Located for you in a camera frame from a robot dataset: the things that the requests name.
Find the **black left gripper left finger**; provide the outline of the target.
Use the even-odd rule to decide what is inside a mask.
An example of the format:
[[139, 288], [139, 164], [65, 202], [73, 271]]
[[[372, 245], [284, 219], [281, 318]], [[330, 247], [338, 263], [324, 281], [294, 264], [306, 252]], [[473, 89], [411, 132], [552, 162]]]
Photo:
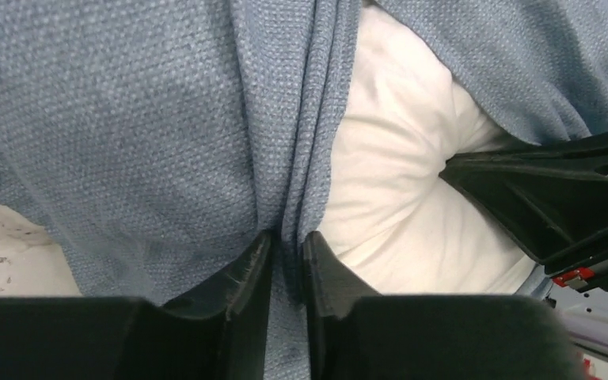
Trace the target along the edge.
[[0, 297], [0, 379], [261, 379], [273, 237], [156, 306]]

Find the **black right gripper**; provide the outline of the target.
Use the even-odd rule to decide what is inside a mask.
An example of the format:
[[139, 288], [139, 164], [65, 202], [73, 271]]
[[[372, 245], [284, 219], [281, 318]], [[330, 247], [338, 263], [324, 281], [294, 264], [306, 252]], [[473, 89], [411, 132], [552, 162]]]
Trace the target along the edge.
[[608, 293], [608, 132], [458, 154], [440, 174], [487, 211], [553, 284], [549, 300]]

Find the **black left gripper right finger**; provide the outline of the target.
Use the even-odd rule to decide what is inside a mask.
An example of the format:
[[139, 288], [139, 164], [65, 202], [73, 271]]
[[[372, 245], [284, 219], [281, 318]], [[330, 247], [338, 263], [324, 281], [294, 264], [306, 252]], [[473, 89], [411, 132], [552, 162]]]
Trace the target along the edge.
[[577, 379], [553, 309], [524, 296], [380, 295], [318, 232], [303, 245], [314, 379]]

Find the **white pillow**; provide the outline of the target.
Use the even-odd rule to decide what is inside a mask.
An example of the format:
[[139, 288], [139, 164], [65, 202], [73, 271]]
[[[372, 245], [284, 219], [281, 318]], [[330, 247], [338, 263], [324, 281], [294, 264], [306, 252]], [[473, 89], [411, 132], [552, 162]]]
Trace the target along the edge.
[[439, 175], [455, 154], [513, 144], [421, 38], [365, 2], [319, 229], [383, 294], [541, 297], [542, 270]]

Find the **blue pillowcase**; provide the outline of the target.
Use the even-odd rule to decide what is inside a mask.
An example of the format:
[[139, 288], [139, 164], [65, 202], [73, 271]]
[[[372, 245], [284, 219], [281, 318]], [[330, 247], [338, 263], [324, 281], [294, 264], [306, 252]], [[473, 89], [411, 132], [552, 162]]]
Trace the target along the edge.
[[509, 147], [608, 131], [608, 1], [0, 1], [0, 211], [54, 253], [10, 293], [162, 304], [276, 232], [270, 379], [310, 374], [298, 256], [329, 200], [362, 6]]

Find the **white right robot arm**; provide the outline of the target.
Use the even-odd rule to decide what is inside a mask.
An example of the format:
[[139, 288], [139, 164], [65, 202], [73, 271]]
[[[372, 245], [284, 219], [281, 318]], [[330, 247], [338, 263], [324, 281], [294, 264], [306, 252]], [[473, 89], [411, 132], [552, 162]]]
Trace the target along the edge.
[[541, 266], [575, 345], [608, 362], [608, 132], [459, 154], [441, 176]]

